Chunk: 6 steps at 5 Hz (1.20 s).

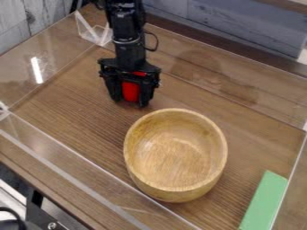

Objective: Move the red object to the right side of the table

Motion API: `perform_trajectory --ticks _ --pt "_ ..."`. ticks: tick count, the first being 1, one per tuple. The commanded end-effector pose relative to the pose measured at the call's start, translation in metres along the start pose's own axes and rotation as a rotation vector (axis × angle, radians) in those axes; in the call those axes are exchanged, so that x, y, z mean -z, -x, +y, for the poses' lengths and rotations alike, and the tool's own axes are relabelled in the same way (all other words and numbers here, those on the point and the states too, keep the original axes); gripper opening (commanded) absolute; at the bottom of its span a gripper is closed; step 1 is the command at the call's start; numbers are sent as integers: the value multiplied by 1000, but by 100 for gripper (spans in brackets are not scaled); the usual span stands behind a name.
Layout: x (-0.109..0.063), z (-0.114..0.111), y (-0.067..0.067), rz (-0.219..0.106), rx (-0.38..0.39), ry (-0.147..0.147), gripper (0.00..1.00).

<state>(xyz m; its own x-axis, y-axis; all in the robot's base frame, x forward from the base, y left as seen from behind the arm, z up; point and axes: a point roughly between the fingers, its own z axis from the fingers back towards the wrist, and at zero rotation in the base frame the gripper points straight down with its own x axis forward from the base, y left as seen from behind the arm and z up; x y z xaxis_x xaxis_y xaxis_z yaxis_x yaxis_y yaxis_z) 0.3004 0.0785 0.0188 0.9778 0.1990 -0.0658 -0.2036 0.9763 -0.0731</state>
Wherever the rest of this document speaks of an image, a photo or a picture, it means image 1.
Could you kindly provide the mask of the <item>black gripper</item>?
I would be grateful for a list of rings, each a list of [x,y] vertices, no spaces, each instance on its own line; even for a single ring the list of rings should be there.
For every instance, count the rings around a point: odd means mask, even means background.
[[[130,40],[112,39],[114,57],[102,57],[100,77],[104,80],[110,98],[114,102],[122,99],[122,82],[137,84],[140,93],[137,104],[146,107],[153,98],[154,88],[158,86],[160,69],[148,63],[144,38]]]

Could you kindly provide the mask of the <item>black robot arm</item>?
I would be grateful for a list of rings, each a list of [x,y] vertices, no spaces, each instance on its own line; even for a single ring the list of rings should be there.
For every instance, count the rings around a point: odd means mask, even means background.
[[[144,30],[146,14],[141,0],[102,0],[114,58],[101,58],[100,77],[114,102],[126,101],[146,107],[158,87],[160,68],[146,61]]]

